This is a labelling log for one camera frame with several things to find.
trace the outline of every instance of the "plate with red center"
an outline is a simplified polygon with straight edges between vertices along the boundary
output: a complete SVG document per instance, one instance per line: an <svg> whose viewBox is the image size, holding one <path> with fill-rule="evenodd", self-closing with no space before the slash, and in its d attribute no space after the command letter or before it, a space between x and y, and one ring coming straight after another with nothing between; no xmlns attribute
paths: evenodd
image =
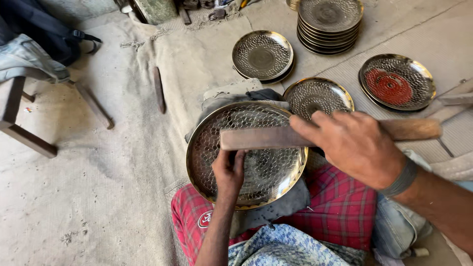
<svg viewBox="0 0 473 266"><path fill-rule="evenodd" d="M379 54L360 69L359 83L371 99L401 111L417 111L435 96L432 75L419 62L398 54Z"/></svg>

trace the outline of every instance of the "wooden chair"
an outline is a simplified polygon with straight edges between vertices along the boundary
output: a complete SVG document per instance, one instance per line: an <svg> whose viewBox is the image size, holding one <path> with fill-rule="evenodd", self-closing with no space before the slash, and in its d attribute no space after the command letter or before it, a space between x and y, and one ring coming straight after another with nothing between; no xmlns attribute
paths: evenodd
<svg viewBox="0 0 473 266"><path fill-rule="evenodd" d="M54 158L57 155L56 147L15 124L21 98L23 97L30 102L35 101L35 97L23 91L25 79L25 77L15 77L0 83L0 130L40 154L48 158ZM66 85L78 90L82 98L88 103L94 114L107 129L113 128L112 120L105 114L85 87L71 80L67 81Z"/></svg>

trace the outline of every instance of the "blue patterned cloth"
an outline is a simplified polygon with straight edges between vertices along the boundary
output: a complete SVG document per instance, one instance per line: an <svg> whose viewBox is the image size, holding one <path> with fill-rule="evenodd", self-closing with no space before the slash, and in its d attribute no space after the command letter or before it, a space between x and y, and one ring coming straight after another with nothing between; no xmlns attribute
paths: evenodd
<svg viewBox="0 0 473 266"><path fill-rule="evenodd" d="M292 226L275 224L272 228L261 227L248 241L229 247L228 265L348 266L361 265L364 255L363 250L342 246L338 246L335 253Z"/></svg>

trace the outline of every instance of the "printed logo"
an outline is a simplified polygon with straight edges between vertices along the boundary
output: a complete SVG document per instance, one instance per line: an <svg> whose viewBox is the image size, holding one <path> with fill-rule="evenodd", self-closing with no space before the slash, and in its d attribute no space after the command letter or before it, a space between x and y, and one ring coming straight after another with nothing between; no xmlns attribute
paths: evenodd
<svg viewBox="0 0 473 266"><path fill-rule="evenodd" d="M207 228L209 226L210 219L212 217L212 213L213 213L213 210L208 211L208 212L204 212L204 214L201 215L201 217L199 218L199 227L200 228Z"/></svg>

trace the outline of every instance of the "plaid fabric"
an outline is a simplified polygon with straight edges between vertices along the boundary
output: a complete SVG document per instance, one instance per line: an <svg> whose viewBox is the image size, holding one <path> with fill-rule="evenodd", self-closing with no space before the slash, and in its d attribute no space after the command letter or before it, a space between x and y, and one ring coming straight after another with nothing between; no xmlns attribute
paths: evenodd
<svg viewBox="0 0 473 266"><path fill-rule="evenodd" d="M329 243L369 250L376 214L376 191L332 165L306 177L310 209L277 219L311 237Z"/></svg>
<svg viewBox="0 0 473 266"><path fill-rule="evenodd" d="M369 249L376 213L376 192L332 165L310 173L306 184L312 196L310 209L281 217L274 223L291 225L311 237L342 246ZM184 254L193 266L203 243L213 205L187 184L171 202L174 228ZM228 245L250 239L250 229Z"/></svg>
<svg viewBox="0 0 473 266"><path fill-rule="evenodd" d="M174 195L171 201L171 211L174 229L182 250L189 261L189 265L193 266L204 241L205 232L207 232L206 225L210 220L208 217L211 217L211 213L208 215L207 212L213 211L213 205L204 199L192 184L187 184ZM258 229L247 230L240 236L230 239L228 245L231 246L248 240L257 231Z"/></svg>

